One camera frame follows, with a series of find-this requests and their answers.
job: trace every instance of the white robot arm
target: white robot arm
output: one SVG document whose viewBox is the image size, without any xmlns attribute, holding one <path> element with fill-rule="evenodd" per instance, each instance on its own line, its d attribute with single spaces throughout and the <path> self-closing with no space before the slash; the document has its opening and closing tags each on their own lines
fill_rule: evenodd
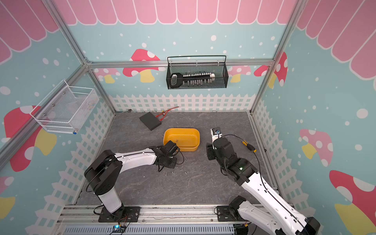
<svg viewBox="0 0 376 235">
<path fill-rule="evenodd" d="M 232 144 L 224 138 L 225 135 L 223 136 L 219 127 L 211 129 L 211 135 L 213 143 L 207 146 L 208 159 L 216 159 L 221 171 L 224 171 L 223 174 L 252 194 L 270 213 L 254 207 L 238 196 L 230 203 L 233 214 L 256 224 L 271 235 L 317 234 L 320 228 L 319 222 L 313 217 L 306 218 L 291 207 L 262 178 L 255 166 L 244 158 L 238 158 Z M 256 151 L 252 145 L 241 140 L 253 153 Z"/>
</svg>

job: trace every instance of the mushroom painting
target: mushroom painting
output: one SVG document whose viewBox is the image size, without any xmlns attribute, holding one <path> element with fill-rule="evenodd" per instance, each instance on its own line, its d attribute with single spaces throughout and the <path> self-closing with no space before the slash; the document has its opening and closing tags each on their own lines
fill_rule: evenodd
<svg viewBox="0 0 376 235">
<path fill-rule="evenodd" d="M 0 194 L 10 186 L 14 181 L 12 176 L 0 177 Z M 16 202 L 15 197 L 0 197 L 0 219 L 4 219 L 11 211 L 14 203 Z"/>
<path fill-rule="evenodd" d="M 254 75 L 256 77 L 264 76 L 268 70 L 268 66 L 263 65 L 260 66 L 255 72 Z M 286 81 L 286 75 L 287 75 L 287 55 L 285 52 L 283 52 L 281 59 L 279 60 L 279 63 L 277 64 L 276 70 L 271 76 L 271 79 L 268 83 L 268 86 L 273 89 L 274 88 L 274 82 L 276 81 L 276 78 L 278 78 L 279 85 L 283 86 Z"/>
<path fill-rule="evenodd" d="M 299 141 L 306 141 L 308 144 L 302 150 L 308 159 L 312 159 L 318 153 L 324 167 L 329 166 L 333 157 L 332 139 L 326 132 L 302 129 L 300 130 Z"/>
<path fill-rule="evenodd" d="M 105 83 L 115 82 L 111 75 L 120 76 L 119 71 L 115 68 L 96 68 L 94 72 L 97 75 L 98 80 L 102 82 L 104 78 Z"/>
<path fill-rule="evenodd" d="M 130 61 L 159 61 L 160 59 L 153 53 L 144 49 L 137 49 Z M 155 68 L 124 68 L 123 74 L 127 77 L 133 77 L 138 73 L 141 75 L 141 82 L 154 82 L 154 77 L 151 70 L 165 71 L 165 67 L 155 67 Z"/>
<path fill-rule="evenodd" d="M 334 207 L 346 228 L 353 235 L 376 232 L 375 186 L 340 171 L 330 171 L 332 185 L 351 204 L 335 204 Z"/>
<path fill-rule="evenodd" d="M 35 106 L 23 106 L 13 109 L 4 117 L 4 127 L 7 142 L 17 131 L 31 118 L 30 112 Z M 38 129 L 26 140 L 21 148 L 10 159 L 10 164 L 15 172 L 25 170 L 33 157 L 34 147 L 38 147 L 44 156 L 47 156 L 56 145 L 57 136 L 46 132 L 42 127 Z"/>
<path fill-rule="evenodd" d="M 229 77 L 231 77 L 230 82 L 240 82 L 240 75 L 250 75 L 251 74 L 251 67 L 244 65 L 244 66 L 232 66 L 227 70 L 229 73 Z"/>
</svg>

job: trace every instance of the black mounting plate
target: black mounting plate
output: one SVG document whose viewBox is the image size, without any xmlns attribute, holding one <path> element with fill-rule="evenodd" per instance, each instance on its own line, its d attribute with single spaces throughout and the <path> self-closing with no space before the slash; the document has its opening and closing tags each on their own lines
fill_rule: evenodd
<svg viewBox="0 0 376 235">
<path fill-rule="evenodd" d="M 139 206 L 122 206 L 114 213 L 110 214 L 108 210 L 103 207 L 102 211 L 100 212 L 100 216 L 98 219 L 98 222 L 100 223 L 112 223 L 112 222 L 118 222 L 118 220 L 123 219 L 127 217 L 127 220 L 121 220 L 120 222 L 137 222 L 138 216 L 140 213 L 140 207 Z"/>
<path fill-rule="evenodd" d="M 228 222 L 228 221 L 245 221 L 244 219 L 236 220 L 230 214 L 229 206 L 217 206 L 217 219 L 219 222 Z"/>
</svg>

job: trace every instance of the orange plastic tray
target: orange plastic tray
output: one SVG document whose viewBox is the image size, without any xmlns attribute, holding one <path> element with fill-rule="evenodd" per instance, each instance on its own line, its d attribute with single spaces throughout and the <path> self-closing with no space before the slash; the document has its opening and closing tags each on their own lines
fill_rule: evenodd
<svg viewBox="0 0 376 235">
<path fill-rule="evenodd" d="M 163 144 L 168 141 L 176 143 L 180 151 L 196 151 L 200 145 L 200 132 L 194 128 L 170 128 L 165 131 Z"/>
</svg>

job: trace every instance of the black box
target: black box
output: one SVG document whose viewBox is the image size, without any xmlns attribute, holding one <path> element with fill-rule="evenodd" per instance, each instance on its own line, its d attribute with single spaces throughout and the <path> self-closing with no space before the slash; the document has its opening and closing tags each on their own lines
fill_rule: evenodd
<svg viewBox="0 0 376 235">
<path fill-rule="evenodd" d="M 161 125 L 161 121 L 158 120 L 151 112 L 140 117 L 142 123 L 149 128 L 149 130 L 154 130 L 157 126 Z"/>
</svg>

